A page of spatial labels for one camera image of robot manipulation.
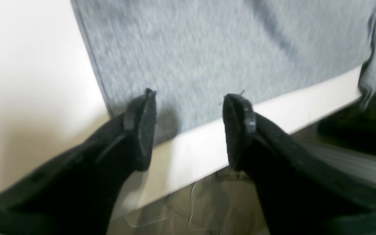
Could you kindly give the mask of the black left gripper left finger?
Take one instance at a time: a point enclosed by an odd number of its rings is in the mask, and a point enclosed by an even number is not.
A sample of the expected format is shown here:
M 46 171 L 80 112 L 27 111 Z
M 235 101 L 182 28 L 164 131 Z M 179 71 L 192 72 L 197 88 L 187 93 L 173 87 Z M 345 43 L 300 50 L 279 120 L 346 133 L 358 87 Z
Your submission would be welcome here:
M 123 184 L 150 166 L 156 94 L 146 89 L 83 143 L 1 192 L 0 234 L 106 234 Z

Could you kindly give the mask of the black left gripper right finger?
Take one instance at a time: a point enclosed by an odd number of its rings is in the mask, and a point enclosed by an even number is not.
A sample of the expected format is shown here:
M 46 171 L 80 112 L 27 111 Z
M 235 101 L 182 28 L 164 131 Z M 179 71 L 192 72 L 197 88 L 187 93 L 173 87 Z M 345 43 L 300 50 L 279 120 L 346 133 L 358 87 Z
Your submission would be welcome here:
M 223 102 L 230 167 L 254 182 L 272 235 L 376 235 L 376 188 L 300 146 L 238 94 Z

